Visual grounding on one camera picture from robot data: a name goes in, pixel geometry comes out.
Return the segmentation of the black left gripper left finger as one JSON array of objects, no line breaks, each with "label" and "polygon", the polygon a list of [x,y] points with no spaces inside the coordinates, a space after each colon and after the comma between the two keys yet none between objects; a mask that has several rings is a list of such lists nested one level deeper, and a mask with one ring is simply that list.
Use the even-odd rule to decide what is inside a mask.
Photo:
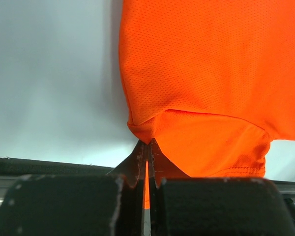
[{"label": "black left gripper left finger", "polygon": [[25,175],[0,206],[0,236],[140,236],[143,142],[106,175]]}]

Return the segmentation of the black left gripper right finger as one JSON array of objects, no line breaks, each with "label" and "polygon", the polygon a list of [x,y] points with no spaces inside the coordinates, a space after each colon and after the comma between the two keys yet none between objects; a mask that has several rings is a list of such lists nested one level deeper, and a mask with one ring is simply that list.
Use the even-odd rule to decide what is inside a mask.
[{"label": "black left gripper right finger", "polygon": [[189,177],[147,147],[154,236],[295,236],[295,182]]}]

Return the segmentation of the orange t shirt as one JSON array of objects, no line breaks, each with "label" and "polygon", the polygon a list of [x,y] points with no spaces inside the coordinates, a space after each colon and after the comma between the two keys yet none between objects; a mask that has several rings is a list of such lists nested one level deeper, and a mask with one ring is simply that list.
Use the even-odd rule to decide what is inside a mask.
[{"label": "orange t shirt", "polygon": [[295,141],[295,0],[125,0],[128,127],[190,177],[263,177]]}]

